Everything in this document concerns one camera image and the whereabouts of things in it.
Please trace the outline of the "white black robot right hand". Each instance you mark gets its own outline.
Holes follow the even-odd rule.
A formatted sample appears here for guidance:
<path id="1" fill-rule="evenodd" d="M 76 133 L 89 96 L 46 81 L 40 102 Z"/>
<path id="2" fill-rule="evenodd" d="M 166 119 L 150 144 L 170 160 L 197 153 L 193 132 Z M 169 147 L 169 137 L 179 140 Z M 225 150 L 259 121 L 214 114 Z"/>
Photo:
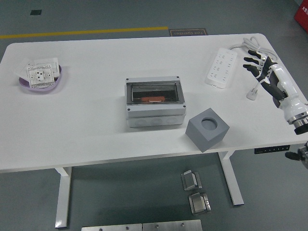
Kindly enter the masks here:
<path id="1" fill-rule="evenodd" d="M 272 97 L 275 106 L 284 112 L 284 118 L 295 127 L 308 123 L 308 106 L 300 101 L 291 76 L 281 65 L 272 61 L 267 55 L 249 50 L 253 57 L 245 57 L 248 64 L 243 67 L 251 72 L 258 81 L 257 85 L 247 93 L 246 97 L 255 100 L 257 89 L 262 86 Z"/>

